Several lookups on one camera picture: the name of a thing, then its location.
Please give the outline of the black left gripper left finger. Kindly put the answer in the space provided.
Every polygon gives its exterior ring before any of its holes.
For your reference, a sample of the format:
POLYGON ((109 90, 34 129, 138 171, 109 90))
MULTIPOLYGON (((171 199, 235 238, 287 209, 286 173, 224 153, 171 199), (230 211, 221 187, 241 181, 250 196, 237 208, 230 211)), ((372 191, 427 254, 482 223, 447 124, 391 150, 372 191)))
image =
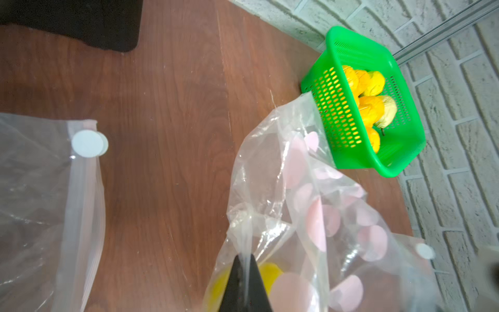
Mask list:
POLYGON ((219 311, 247 311, 247 270, 244 268, 242 255, 234 258, 233 266, 229 273, 226 289, 222 297, 219 311))

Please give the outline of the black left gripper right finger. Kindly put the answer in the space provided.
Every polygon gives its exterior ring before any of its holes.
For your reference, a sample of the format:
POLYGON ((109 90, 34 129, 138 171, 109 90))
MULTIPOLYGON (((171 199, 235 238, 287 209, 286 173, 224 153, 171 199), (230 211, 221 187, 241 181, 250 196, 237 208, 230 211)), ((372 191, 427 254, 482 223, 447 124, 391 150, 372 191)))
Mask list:
POLYGON ((265 286, 253 255, 250 256, 248 287, 246 297, 247 311, 272 311, 265 286))

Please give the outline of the clear zip bag with pears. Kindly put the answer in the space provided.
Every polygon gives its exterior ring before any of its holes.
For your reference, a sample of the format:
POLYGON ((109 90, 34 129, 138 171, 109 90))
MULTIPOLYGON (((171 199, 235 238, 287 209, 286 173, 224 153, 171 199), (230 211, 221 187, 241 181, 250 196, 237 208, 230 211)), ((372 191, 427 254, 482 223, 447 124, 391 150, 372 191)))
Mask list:
POLYGON ((253 255, 283 271, 272 311, 444 310, 434 251, 392 233, 360 184, 334 167, 309 93, 275 108, 244 139, 227 218, 207 289, 240 254, 248 272, 253 255))

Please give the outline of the orange yellow pear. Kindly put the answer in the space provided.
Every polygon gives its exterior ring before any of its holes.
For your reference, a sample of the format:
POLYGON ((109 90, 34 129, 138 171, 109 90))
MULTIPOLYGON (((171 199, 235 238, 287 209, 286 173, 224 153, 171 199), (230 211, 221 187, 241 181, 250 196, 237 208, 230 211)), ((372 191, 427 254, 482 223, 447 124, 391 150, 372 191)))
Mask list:
POLYGON ((363 96, 359 98, 359 113, 366 127, 375 126, 375 123, 383 116, 384 105, 379 96, 363 96))

